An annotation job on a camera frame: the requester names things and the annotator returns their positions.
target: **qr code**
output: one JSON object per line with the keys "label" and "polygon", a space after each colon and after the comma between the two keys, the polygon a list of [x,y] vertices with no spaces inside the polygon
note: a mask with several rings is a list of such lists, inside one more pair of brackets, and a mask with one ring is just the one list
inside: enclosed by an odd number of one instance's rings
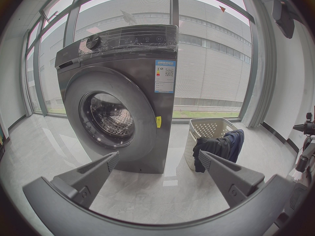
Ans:
{"label": "qr code", "polygon": [[174,77],[174,69],[173,68],[165,68],[165,77]]}

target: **floor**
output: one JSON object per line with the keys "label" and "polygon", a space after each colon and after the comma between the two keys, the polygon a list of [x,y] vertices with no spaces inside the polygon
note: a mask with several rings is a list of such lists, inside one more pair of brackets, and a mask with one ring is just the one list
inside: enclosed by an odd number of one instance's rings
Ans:
{"label": "floor", "polygon": [[[237,163],[272,175],[290,172],[296,153],[262,126],[246,128]],[[165,173],[138,174],[113,170],[91,210],[139,223],[178,223],[211,216],[229,208],[210,175],[188,167],[184,154],[189,125],[171,127]],[[65,118],[32,116],[10,131],[0,163],[0,180],[21,213],[43,235],[52,235],[27,202],[22,187],[37,177],[52,180],[91,160]]]}

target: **washing machine door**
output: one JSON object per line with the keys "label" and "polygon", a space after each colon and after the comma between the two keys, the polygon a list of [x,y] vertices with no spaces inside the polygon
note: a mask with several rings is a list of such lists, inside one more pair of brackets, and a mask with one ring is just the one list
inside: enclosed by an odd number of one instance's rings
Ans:
{"label": "washing machine door", "polygon": [[121,161],[148,154],[157,126],[150,102],[123,74],[105,67],[86,67],[70,80],[65,109],[78,138],[106,155],[120,152]]}

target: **grass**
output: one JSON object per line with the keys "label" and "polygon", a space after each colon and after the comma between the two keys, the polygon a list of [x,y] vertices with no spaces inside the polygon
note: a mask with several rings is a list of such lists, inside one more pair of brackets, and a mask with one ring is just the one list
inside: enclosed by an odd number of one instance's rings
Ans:
{"label": "grass", "polygon": [[65,114],[64,108],[47,108],[49,113]]}
{"label": "grass", "polygon": [[206,117],[238,117],[238,112],[193,112],[193,111],[173,111],[173,118],[206,118]]}

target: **orange triangle sign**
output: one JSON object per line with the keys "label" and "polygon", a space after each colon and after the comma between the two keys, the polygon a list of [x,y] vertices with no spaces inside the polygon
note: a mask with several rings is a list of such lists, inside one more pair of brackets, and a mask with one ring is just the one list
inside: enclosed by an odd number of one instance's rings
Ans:
{"label": "orange triangle sign", "polygon": [[221,7],[221,6],[219,6],[220,8],[221,8],[221,10],[224,12],[225,11],[225,8],[223,8],[223,7]]}

